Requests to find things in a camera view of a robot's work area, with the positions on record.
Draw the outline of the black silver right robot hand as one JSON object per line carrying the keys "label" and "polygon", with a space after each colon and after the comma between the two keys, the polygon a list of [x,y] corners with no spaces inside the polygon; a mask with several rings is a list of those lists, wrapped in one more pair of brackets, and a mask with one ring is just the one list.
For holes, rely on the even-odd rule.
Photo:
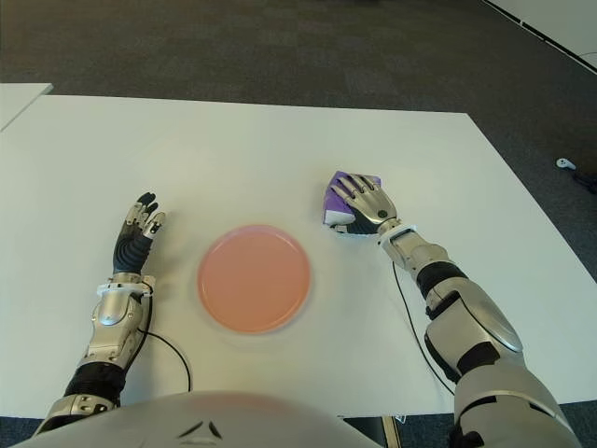
{"label": "black silver right robot hand", "polygon": [[377,176],[336,172],[326,188],[323,223],[338,233],[382,235],[400,220]]}

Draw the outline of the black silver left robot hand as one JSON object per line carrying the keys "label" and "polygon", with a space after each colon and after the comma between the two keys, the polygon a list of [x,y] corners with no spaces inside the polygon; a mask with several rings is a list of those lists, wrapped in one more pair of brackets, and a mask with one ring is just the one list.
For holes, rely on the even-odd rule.
{"label": "black silver left robot hand", "polygon": [[166,214],[158,211],[156,194],[146,192],[131,206],[113,251],[113,274],[140,274]]}

